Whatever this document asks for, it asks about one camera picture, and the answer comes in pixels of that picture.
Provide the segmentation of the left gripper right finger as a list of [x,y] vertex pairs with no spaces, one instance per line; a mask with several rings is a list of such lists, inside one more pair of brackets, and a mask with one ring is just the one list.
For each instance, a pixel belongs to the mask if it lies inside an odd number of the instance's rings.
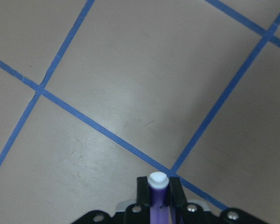
[[237,208],[223,210],[219,216],[196,202],[188,202],[179,178],[169,179],[170,209],[174,224],[264,224],[265,221]]

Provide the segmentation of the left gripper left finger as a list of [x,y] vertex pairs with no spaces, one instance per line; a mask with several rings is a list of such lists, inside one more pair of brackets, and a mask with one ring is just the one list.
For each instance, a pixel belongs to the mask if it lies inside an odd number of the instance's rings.
[[117,204],[115,214],[110,216],[101,210],[92,210],[75,220],[75,224],[149,224],[150,191],[147,177],[137,178],[135,199]]

